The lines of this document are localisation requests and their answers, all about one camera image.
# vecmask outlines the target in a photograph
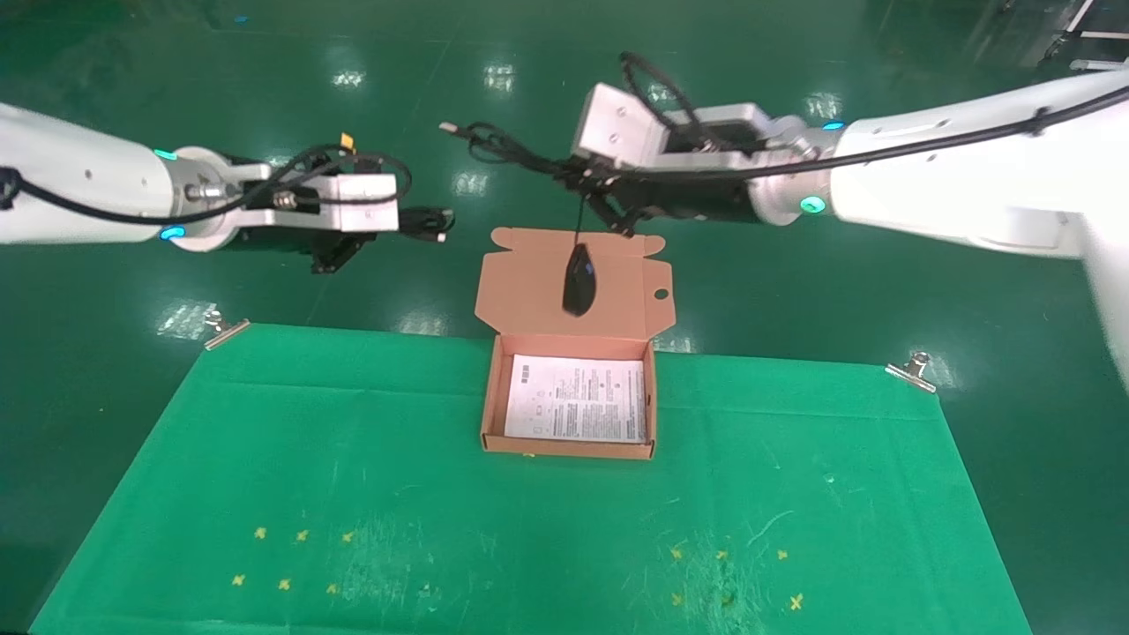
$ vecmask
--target black computer mouse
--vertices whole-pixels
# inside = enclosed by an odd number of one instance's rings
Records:
[[[577,243],[564,271],[564,311],[579,318],[592,308],[596,299],[596,270],[592,267],[588,245]]]

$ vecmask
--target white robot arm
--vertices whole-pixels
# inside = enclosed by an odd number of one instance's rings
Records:
[[[632,92],[599,84],[589,93],[568,159],[533,155],[488,124],[441,128],[479,154],[550,174],[625,235],[658,216],[784,226],[829,215],[981,249],[1082,259],[1129,386],[1129,212],[1111,192],[1129,146],[1129,71],[808,128],[751,103],[694,108],[646,60],[624,53],[621,61]],[[640,98],[637,68],[665,84],[683,110],[660,112]]]
[[[406,168],[336,145],[281,168],[176,153],[0,104],[0,244],[121,243],[157,236],[196,252],[277,249],[332,273],[380,232],[441,242],[450,210],[399,206]],[[380,169],[391,164],[405,177]],[[352,173],[340,168],[353,165]]]

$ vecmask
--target instruction sheet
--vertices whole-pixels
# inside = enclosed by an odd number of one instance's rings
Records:
[[[514,356],[506,436],[644,443],[642,362]]]

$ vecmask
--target cardboard box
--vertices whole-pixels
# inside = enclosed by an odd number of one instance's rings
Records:
[[[482,414],[488,452],[650,459],[658,441],[655,349],[650,339],[674,324],[671,266],[647,256],[666,244],[660,236],[624,238],[580,234],[596,271],[596,299],[577,318],[564,312],[564,268],[574,233],[499,227],[490,234],[507,251],[482,259],[474,314],[498,331]],[[506,409],[514,355],[641,359],[646,391],[645,443],[603,443],[506,436]]]

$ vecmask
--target floor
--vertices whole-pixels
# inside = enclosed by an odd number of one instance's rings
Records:
[[[26,628],[200,353],[217,304],[286,324],[487,337],[499,225],[569,227],[575,200],[436,130],[502,125],[568,151],[623,49],[701,104],[811,121],[939,105],[1065,75],[1035,67],[1061,2],[981,0],[0,0],[0,101],[156,148],[278,160],[349,131],[452,205],[446,244],[388,236],[333,277],[297,255],[167,243],[0,250],[0,628]],[[651,221],[674,263],[667,350],[900,362],[933,377],[1036,634],[1129,623],[1129,399],[1077,263],[809,219]]]

